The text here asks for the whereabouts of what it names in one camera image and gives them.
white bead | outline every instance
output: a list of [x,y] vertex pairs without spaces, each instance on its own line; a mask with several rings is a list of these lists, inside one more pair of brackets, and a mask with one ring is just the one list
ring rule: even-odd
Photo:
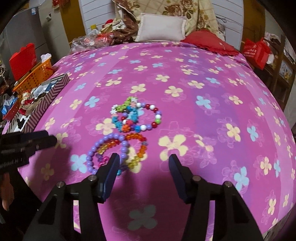
[[149,108],[150,108],[150,110],[154,110],[155,105],[151,104]]
[[146,125],[141,125],[140,129],[141,129],[141,131],[145,131],[145,130],[147,130],[147,126]]

white pillow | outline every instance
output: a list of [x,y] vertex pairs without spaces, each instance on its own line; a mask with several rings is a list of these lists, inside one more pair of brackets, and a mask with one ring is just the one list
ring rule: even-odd
[[185,39],[186,17],[141,13],[136,42],[175,41]]

floral blanket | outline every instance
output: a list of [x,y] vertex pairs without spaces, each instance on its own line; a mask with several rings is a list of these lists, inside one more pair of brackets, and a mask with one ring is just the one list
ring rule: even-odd
[[[132,43],[67,56],[55,74],[71,81],[36,127],[57,137],[54,148],[37,152],[20,173],[44,200],[61,180],[89,175],[86,157],[104,135],[118,133],[111,108],[129,96],[162,111],[157,128],[141,134],[148,146],[141,162],[115,180],[100,204],[107,240],[181,240],[189,206],[179,199],[168,157],[209,182],[231,181],[262,233],[293,207],[296,147],[276,100],[240,54],[222,57],[193,45]],[[155,114],[138,109],[139,124]],[[141,143],[130,141],[127,163]],[[106,152],[120,152],[116,146]],[[74,226],[80,228],[78,202]],[[207,241],[213,236],[210,206]]]

screw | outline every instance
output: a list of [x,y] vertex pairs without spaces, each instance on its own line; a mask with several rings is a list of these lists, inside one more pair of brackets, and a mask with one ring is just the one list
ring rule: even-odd
[[61,188],[61,187],[64,186],[64,185],[65,185],[64,182],[58,182],[58,183],[57,183],[57,187],[58,187],[58,188]]
[[93,182],[93,181],[96,180],[96,175],[90,175],[90,176],[88,177],[88,179],[89,179],[91,182]]
[[192,179],[193,179],[194,181],[196,181],[196,182],[199,182],[202,178],[201,178],[200,176],[198,176],[198,175],[194,175],[194,176],[192,177]]
[[225,184],[225,186],[228,187],[228,188],[230,188],[230,187],[233,186],[232,183],[231,183],[230,181],[226,181],[224,184]]

pillow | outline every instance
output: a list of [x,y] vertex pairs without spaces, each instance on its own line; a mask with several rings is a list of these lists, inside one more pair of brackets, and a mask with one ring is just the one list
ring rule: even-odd
[[222,56],[237,56],[239,54],[233,46],[222,41],[207,29],[192,32],[181,42],[193,44],[201,49],[218,53]]
[[186,17],[141,13],[136,42],[175,41],[185,39]]

